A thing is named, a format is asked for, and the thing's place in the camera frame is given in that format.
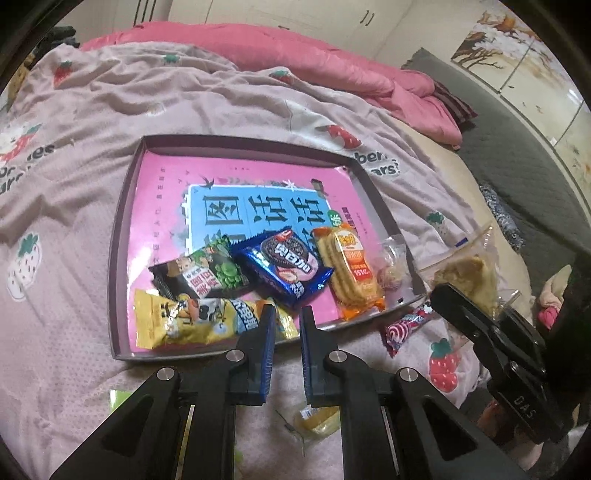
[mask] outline oreo package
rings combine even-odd
[[[206,297],[233,297],[243,292],[248,279],[230,257],[226,235],[195,250],[149,268],[160,294],[178,300],[186,294],[198,300]]]
[[[274,298],[290,307],[308,302],[333,273],[289,226],[232,244],[230,254],[253,278],[264,280]]]

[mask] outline tree painting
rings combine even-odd
[[[452,60],[467,70],[475,65],[501,70],[506,68],[507,60],[517,65],[534,39],[537,39],[536,34],[516,16],[486,11],[452,55]]]

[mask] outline wrinkled fabric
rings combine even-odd
[[[437,142],[462,143],[462,134],[451,114],[433,96],[431,77],[368,60],[280,28],[148,22],[90,40],[82,49],[145,41],[195,45],[252,72],[282,65],[306,82],[359,95]]]
[[[0,434],[33,480],[49,478],[106,419],[109,389],[133,390],[161,366],[114,360],[108,331],[113,219],[144,135],[234,135],[355,158],[418,260],[449,249],[427,222],[430,212],[444,215],[459,238],[477,230],[471,208],[391,116],[286,70],[242,72],[196,47],[131,43],[92,51],[60,46],[28,76],[0,124],[1,151],[10,153],[0,164]],[[335,126],[340,135],[330,134]],[[16,275],[22,290],[12,284]],[[337,337],[373,367],[412,366],[427,378],[434,346],[447,338],[444,320],[433,319],[392,361],[371,323]],[[446,396],[459,405],[478,380],[471,349],[453,374],[458,385]],[[302,459],[274,413],[302,397],[300,346],[278,348],[268,403],[238,409],[245,479],[343,478],[338,434]]]

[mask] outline pink bed sheet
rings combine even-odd
[[[462,135],[446,107],[431,94],[431,77],[400,70],[279,28],[242,24],[185,25],[149,22],[85,43],[107,45],[169,41],[217,53],[241,70],[289,68],[305,82],[354,93],[433,140],[459,145]]]

